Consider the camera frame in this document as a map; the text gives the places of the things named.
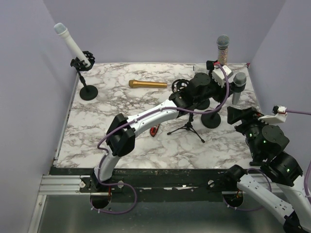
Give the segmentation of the gold microphone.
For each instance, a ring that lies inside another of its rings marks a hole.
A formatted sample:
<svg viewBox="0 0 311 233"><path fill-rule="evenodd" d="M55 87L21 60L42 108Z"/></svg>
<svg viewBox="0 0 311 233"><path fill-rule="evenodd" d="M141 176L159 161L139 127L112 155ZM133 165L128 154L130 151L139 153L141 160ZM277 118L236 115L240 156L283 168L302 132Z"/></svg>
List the gold microphone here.
<svg viewBox="0 0 311 233"><path fill-rule="evenodd" d="M167 83L129 80L130 88L166 88Z"/></svg>

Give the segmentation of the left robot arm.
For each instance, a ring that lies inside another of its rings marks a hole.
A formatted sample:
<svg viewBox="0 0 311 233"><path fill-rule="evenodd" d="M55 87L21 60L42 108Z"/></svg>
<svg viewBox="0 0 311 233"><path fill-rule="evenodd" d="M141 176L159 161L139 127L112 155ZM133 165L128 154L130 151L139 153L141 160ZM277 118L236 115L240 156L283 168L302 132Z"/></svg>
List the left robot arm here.
<svg viewBox="0 0 311 233"><path fill-rule="evenodd" d="M108 179L119 159L134 149L135 139L144 131L186 114L199 114L198 107L210 98L219 102L219 105L201 114L211 116L218 112L232 94L228 81L232 75L232 71L222 72L220 69L209 74L196 73L186 87L172 93L158 106L128 117L123 114L115 116L106 136L97 145L98 149L106 151L106 155L94 169L91 186L98 192L107 188Z"/></svg>

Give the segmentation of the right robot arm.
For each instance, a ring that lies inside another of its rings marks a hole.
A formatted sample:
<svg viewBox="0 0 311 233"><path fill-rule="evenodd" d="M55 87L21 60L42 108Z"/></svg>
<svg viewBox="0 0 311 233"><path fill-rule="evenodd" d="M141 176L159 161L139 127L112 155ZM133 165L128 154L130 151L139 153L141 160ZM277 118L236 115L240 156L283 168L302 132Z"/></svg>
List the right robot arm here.
<svg viewBox="0 0 311 233"><path fill-rule="evenodd" d="M311 192L308 178L311 171L304 174L297 160L285 152L290 141L278 124L286 121L288 113L284 106L274 106L271 116L254 107L227 108L228 124L241 122L235 130L245 136L253 161L259 163L261 172L280 188L287 200L262 187L239 165L224 173L224 186L248 193L283 225L285 232L309 233Z"/></svg>

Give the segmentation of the black tripod shock-mount stand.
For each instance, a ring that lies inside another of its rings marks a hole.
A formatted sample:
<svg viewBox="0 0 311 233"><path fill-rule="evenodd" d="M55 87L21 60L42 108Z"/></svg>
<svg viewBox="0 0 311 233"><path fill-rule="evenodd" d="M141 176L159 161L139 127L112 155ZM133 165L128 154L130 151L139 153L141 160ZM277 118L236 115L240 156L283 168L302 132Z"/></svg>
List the black tripod shock-mount stand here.
<svg viewBox="0 0 311 233"><path fill-rule="evenodd" d="M177 79L175 80L173 83L172 83L172 92L173 93L176 93L180 90L182 90L183 88L187 87L189 81L186 80L186 79ZM205 143L205 140L197 133L197 131L193 128L193 125L192 125L192 122L193 122L193 117L194 117L194 114L193 113L189 113L189 118L188 118L188 121L187 123L182 126L182 127L179 127L171 132L168 132L167 135L171 135L172 133L178 131L178 130L186 130L186 131L190 131L192 133L195 133L201 140L202 143Z"/></svg>

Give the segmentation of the red black utility knife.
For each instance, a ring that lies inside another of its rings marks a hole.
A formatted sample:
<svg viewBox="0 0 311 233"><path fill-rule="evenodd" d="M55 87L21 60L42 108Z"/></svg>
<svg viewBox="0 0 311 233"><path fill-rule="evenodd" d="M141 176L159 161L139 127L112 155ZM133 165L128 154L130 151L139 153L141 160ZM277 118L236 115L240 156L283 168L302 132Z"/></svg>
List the red black utility knife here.
<svg viewBox="0 0 311 233"><path fill-rule="evenodd" d="M159 127L160 127L160 124L157 124L156 126L152 127L150 130L149 130L149 133L151 135L151 137L155 137L158 130L159 130Z"/></svg>

